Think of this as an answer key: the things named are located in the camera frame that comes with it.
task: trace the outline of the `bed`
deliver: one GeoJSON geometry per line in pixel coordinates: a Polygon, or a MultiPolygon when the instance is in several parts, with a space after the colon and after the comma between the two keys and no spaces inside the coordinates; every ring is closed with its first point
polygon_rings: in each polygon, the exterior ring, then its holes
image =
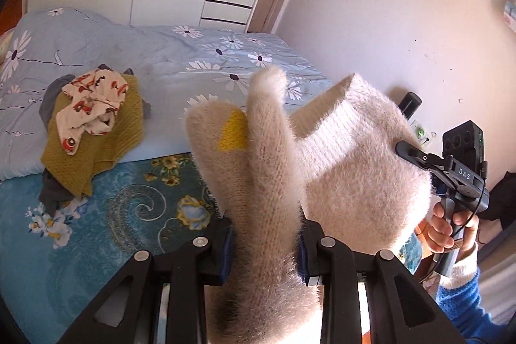
{"type": "MultiPolygon", "coordinates": [[[[294,109],[331,82],[270,34],[187,26],[134,28],[74,8],[24,16],[0,73],[0,293],[32,344],[52,344],[139,249],[172,251],[220,217],[183,129],[191,105],[218,97],[244,108],[248,81],[268,64],[288,75],[294,109]],[[130,67],[150,103],[144,139],[93,180],[94,193],[51,217],[38,201],[46,87],[107,64],[130,67]]],[[[414,271],[413,236],[401,250],[414,271]]]]}

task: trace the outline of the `yellow knit sweater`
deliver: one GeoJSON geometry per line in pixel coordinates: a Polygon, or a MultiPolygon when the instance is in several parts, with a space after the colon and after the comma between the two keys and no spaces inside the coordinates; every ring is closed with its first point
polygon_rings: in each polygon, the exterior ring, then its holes
{"type": "Polygon", "coordinates": [[[76,197],[92,195],[91,178],[113,168],[118,160],[144,137],[143,109],[136,77],[124,74],[129,85],[125,101],[115,117],[113,129],[102,136],[84,132],[76,154],[69,155],[60,145],[56,114],[70,104],[64,93],[57,97],[48,123],[48,140],[41,162],[76,197]]]}

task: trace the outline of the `sweater sleeve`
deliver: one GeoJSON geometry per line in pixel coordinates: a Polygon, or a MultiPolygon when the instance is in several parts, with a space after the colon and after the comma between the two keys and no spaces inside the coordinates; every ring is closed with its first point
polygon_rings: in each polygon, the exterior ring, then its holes
{"type": "Polygon", "coordinates": [[[465,339],[478,338],[494,343],[504,330],[493,324],[491,316],[480,307],[478,291],[477,248],[453,266],[451,277],[441,277],[435,300],[465,339]]]}

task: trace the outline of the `white cuff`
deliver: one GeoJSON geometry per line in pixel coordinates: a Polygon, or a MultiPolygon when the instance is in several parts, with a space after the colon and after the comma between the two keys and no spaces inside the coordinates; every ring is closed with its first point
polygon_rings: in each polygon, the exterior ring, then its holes
{"type": "Polygon", "coordinates": [[[457,289],[469,283],[477,274],[477,250],[478,246],[475,243],[471,253],[456,262],[451,271],[451,276],[441,276],[440,284],[445,289],[457,289]]]}

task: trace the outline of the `black stripe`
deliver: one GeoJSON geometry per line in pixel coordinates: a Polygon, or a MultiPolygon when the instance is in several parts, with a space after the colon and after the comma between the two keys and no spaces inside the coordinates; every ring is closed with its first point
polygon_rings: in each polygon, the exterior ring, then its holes
{"type": "Polygon", "coordinates": [[[201,18],[201,20],[205,21],[218,21],[220,23],[231,23],[231,24],[238,24],[238,25],[246,25],[247,23],[238,23],[237,21],[228,21],[227,19],[216,19],[216,18],[201,18]]]}
{"type": "Polygon", "coordinates": [[[206,0],[206,2],[223,3],[224,5],[238,6],[240,8],[245,8],[245,9],[248,9],[248,10],[252,10],[252,8],[253,8],[252,6],[240,5],[239,3],[233,3],[233,2],[214,1],[214,0],[206,0]]]}

